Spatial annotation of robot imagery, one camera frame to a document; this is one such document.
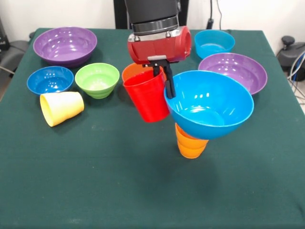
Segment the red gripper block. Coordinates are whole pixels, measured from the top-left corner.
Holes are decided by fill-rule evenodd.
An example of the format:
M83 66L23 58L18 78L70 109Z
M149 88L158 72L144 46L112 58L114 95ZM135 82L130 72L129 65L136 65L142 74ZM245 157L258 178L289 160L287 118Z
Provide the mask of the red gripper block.
M168 98L176 96L173 73L169 62L185 60L191 53L192 38L188 27L181 26L175 30L150 35L136 36L130 34L127 40L128 52L137 64L152 63L153 75L166 76L165 88Z

